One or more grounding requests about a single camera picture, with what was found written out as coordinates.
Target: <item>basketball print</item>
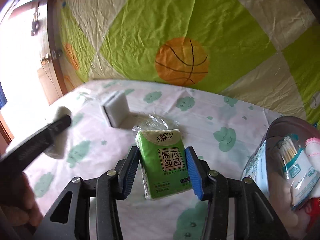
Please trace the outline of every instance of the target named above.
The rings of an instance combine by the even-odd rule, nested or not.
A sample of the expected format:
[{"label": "basketball print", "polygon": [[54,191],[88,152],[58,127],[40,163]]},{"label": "basketball print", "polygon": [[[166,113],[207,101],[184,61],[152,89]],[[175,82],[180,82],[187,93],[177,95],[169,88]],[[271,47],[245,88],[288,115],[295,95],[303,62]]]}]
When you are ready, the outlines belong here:
[{"label": "basketball print", "polygon": [[208,73],[209,59],[198,41],[180,37],[160,47],[155,65],[161,79],[172,85],[190,86]]}]

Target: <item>tissue pack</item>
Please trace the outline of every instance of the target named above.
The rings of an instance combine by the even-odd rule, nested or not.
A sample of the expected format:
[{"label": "tissue pack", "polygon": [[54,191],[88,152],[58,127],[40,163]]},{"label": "tissue pack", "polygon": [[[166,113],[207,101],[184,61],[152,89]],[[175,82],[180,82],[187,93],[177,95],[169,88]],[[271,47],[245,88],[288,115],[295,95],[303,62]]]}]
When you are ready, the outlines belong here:
[{"label": "tissue pack", "polygon": [[156,199],[191,189],[179,130],[140,130],[136,143],[146,199]]}]

